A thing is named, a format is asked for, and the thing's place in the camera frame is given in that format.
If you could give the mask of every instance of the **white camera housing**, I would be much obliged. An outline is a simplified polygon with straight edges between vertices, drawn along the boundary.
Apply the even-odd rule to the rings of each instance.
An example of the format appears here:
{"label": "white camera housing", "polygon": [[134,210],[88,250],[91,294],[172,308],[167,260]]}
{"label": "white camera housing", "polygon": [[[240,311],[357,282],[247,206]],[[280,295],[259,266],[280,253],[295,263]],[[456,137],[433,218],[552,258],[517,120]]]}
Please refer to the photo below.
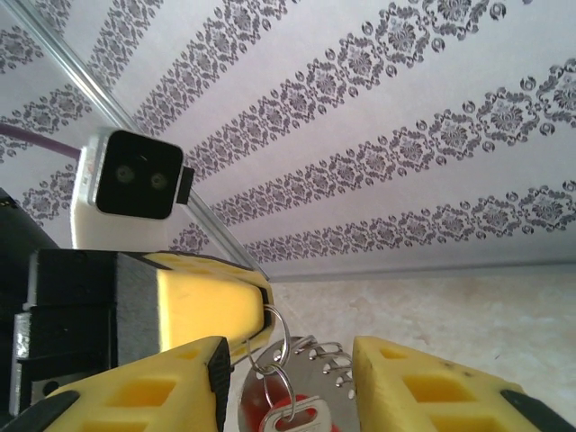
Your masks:
{"label": "white camera housing", "polygon": [[158,220],[110,214],[100,211],[96,205],[96,191],[112,133],[114,130],[102,130],[82,148],[70,209],[73,248],[127,252],[167,249],[169,217]]}

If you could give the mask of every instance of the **camera lens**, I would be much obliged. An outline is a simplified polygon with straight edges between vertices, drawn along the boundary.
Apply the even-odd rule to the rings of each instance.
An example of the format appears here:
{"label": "camera lens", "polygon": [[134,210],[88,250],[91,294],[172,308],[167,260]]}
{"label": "camera lens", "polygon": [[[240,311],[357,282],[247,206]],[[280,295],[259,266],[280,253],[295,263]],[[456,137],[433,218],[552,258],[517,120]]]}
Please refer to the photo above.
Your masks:
{"label": "camera lens", "polygon": [[127,185],[134,180],[134,170],[126,165],[120,165],[116,168],[116,180]]}
{"label": "camera lens", "polygon": [[156,173],[150,178],[150,183],[154,189],[161,191],[168,185],[168,180],[164,175]]}

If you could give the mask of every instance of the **key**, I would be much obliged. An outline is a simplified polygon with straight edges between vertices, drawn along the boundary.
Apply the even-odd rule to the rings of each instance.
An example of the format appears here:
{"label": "key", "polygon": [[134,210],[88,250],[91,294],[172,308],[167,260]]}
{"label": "key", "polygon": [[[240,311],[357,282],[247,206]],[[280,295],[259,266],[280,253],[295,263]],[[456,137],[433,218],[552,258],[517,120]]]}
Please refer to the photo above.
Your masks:
{"label": "key", "polygon": [[[279,432],[278,424],[286,422],[291,411],[290,406],[272,409],[260,424],[259,432]],[[295,412],[292,424],[283,424],[284,432],[331,432],[333,430],[329,406],[319,396],[297,401]]]}

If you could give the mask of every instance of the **black camera face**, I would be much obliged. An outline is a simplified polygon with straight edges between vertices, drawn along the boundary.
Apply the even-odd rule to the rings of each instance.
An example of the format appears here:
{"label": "black camera face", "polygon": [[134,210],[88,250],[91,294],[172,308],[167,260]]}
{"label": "black camera face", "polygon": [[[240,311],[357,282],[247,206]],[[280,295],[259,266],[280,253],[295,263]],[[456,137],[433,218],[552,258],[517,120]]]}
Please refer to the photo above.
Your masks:
{"label": "black camera face", "polygon": [[117,130],[108,139],[96,207],[123,216],[167,218],[183,160],[177,146]]}

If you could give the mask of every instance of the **black rubber pad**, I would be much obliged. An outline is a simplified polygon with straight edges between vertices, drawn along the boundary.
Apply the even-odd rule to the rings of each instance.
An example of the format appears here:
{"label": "black rubber pad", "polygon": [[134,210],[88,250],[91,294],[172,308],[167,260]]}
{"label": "black rubber pad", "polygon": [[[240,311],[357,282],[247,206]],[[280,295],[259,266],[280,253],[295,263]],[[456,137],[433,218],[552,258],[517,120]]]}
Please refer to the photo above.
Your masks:
{"label": "black rubber pad", "polygon": [[228,406],[228,392],[230,391],[230,349],[228,340],[223,337],[208,362],[208,379],[210,388],[216,395],[216,424],[219,432],[224,431],[226,421],[226,407]]}
{"label": "black rubber pad", "polygon": [[77,391],[63,391],[25,409],[2,428],[1,432],[42,432],[78,400]]}
{"label": "black rubber pad", "polygon": [[513,390],[503,390],[500,394],[541,432],[576,432],[576,427],[542,401]]}

